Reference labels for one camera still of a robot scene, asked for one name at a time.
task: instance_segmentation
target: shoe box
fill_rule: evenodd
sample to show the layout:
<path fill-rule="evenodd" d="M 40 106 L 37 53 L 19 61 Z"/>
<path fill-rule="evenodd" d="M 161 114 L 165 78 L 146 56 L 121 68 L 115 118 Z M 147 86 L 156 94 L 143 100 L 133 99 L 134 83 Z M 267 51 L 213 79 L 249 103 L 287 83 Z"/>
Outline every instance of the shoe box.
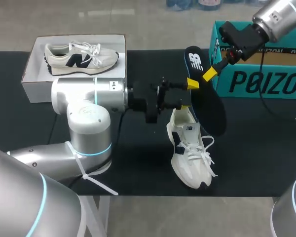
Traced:
<path fill-rule="evenodd" d="M 225 56 L 230 46 L 221 40 L 219 27 L 224 21 L 216 21 L 209 49 L 211 65 Z M 252 22 L 232 22 L 239 30 Z M 262 73 L 259 72 L 262 51 L 247 61 L 228 65 L 212 82 L 221 97 L 259 98 L 259 87 L 264 98 L 296 99 L 296 29 L 277 43 L 267 43 L 264 48 Z"/>
<path fill-rule="evenodd" d="M 49 73 L 44 58 L 45 45 L 66 45 L 72 41 L 87 42 L 89 44 L 101 44 L 101 48 L 113 49 L 119 54 L 117 64 L 106 72 L 97 75 L 75 73 L 65 76 L 53 76 Z M 51 86 L 58 78 L 107 78 L 126 79 L 126 41 L 124 35 L 65 35 L 37 37 L 27 61 L 22 86 L 31 103 L 51 102 Z"/>

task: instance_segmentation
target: cable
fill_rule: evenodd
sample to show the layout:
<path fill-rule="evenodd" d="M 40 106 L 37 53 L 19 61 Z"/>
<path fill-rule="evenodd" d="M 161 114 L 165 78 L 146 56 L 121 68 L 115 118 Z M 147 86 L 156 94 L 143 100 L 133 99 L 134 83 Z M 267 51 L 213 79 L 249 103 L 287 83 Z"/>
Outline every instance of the cable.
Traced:
<path fill-rule="evenodd" d="M 262 67 L 263 67 L 263 63 L 264 63 L 264 55 L 265 55 L 265 50 L 264 50 L 264 47 L 265 45 L 263 46 L 262 48 L 262 58 L 261 58 L 261 64 L 260 64 L 260 73 L 262 73 Z M 284 117 L 284 116 L 281 116 L 277 113 L 275 113 L 274 111 L 272 111 L 268 105 L 266 104 L 264 98 L 262 97 L 262 91 L 261 91 L 261 84 L 262 84 L 262 80 L 263 80 L 263 77 L 261 78 L 259 84 L 258 84 L 258 87 L 259 87 L 259 96 L 260 96 L 260 99 L 262 101 L 262 104 L 263 106 L 265 107 L 265 109 L 269 112 L 269 114 L 271 114 L 272 116 L 276 117 L 277 119 L 280 119 L 282 121 L 286 121 L 286 122 L 296 122 L 296 119 L 295 118 L 287 118 L 287 117 Z"/>
<path fill-rule="evenodd" d="M 116 142 L 115 142 L 115 146 L 113 148 L 113 151 L 111 153 L 111 157 L 113 157 L 113 155 L 115 154 L 116 150 L 117 150 L 117 146 L 118 146 L 118 141 L 119 141 L 119 137 L 120 137 L 120 131 L 121 131 L 121 128 L 122 128 L 122 122 L 123 122 L 123 118 L 124 118 L 124 115 L 126 114 L 126 112 L 129 110 L 129 108 L 127 108 L 123 113 L 122 115 L 120 116 L 119 118 L 119 124 L 118 124 L 118 129 L 117 129 L 117 138 L 116 138 Z M 68 185 L 67 187 L 68 188 L 72 188 L 73 185 L 79 181 L 80 179 L 82 178 L 82 174 L 78 175 L 77 177 L 75 177 Z"/>
<path fill-rule="evenodd" d="M 57 116 L 58 116 L 58 114 L 55 115 L 54 123 L 53 123 L 53 126 L 51 127 L 51 131 L 50 131 L 50 134 L 49 134 L 49 137 L 48 137 L 48 142 L 47 142 L 48 145 L 50 144 L 51 137 L 52 137 L 53 132 L 54 132 L 55 124 L 56 124 L 56 121 L 57 121 Z"/>

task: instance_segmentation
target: teal shoe box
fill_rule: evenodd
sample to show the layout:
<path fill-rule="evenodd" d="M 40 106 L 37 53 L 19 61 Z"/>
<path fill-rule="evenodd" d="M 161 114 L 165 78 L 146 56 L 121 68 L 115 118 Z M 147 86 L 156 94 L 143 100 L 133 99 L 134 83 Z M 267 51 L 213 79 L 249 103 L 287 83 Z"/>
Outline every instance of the teal shoe box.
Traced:
<path fill-rule="evenodd" d="M 216 21 L 213 27 L 209 58 L 211 65 L 222 60 L 229 45 L 221 41 L 219 27 L 224 21 Z M 232 22 L 241 30 L 251 22 Z M 264 98 L 296 99 L 296 29 L 277 43 L 265 45 L 262 74 L 259 72 L 261 50 L 248 61 L 228 65 L 219 77 L 212 80 L 221 97 L 259 97 L 259 82 Z"/>

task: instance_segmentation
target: white sneaker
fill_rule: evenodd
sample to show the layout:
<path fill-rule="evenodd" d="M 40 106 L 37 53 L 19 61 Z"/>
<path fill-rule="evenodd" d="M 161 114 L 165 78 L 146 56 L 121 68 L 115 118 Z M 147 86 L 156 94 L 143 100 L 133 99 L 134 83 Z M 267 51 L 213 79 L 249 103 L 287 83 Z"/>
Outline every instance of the white sneaker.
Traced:
<path fill-rule="evenodd" d="M 45 60 L 54 76 L 73 73 L 95 75 L 109 70 L 118 60 L 118 53 L 101 48 L 100 44 L 72 42 L 64 46 L 47 44 Z"/>
<path fill-rule="evenodd" d="M 212 176 L 216 174 L 210 167 L 214 162 L 206 150 L 214 143 L 214 138 L 201 136 L 200 125 L 188 108 L 173 110 L 167 131 L 174 146 L 171 164 L 177 176 L 194 189 L 209 186 Z M 211 138 L 213 141 L 204 147 L 203 138 Z"/>

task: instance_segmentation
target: white shoelace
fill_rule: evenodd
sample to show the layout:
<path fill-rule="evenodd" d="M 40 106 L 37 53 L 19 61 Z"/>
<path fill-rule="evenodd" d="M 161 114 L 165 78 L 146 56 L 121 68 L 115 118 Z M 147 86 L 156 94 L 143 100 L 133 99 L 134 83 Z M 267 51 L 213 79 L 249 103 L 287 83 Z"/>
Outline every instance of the white shoelace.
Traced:
<path fill-rule="evenodd" d="M 81 45 L 83 46 L 83 47 L 79 47 L 81 49 L 81 52 L 87 53 L 90 55 L 89 59 L 87 59 L 81 63 L 86 63 L 86 62 L 89 62 L 90 60 L 92 60 L 92 63 L 95 66 L 102 64 L 101 60 L 98 58 L 98 55 L 99 55 L 100 49 L 101 49 L 100 44 L 95 45 L 95 44 L 89 44 L 89 43 L 83 42 Z"/>
<path fill-rule="evenodd" d="M 199 145 L 199 143 L 186 145 L 183 142 L 180 142 L 180 145 L 184 147 L 186 150 L 188 150 L 188 153 L 187 153 L 188 160 L 201 159 L 205 164 L 205 167 L 207 168 L 208 172 L 213 177 L 216 177 L 217 175 L 211 169 L 211 164 L 212 163 L 215 164 L 215 163 L 212 161 L 212 158 L 209 156 L 210 155 L 209 152 L 206 151 L 211 145 L 214 144 L 215 140 L 212 136 L 203 136 L 202 139 L 204 138 L 211 138 L 213 141 L 207 147 L 203 147 Z"/>

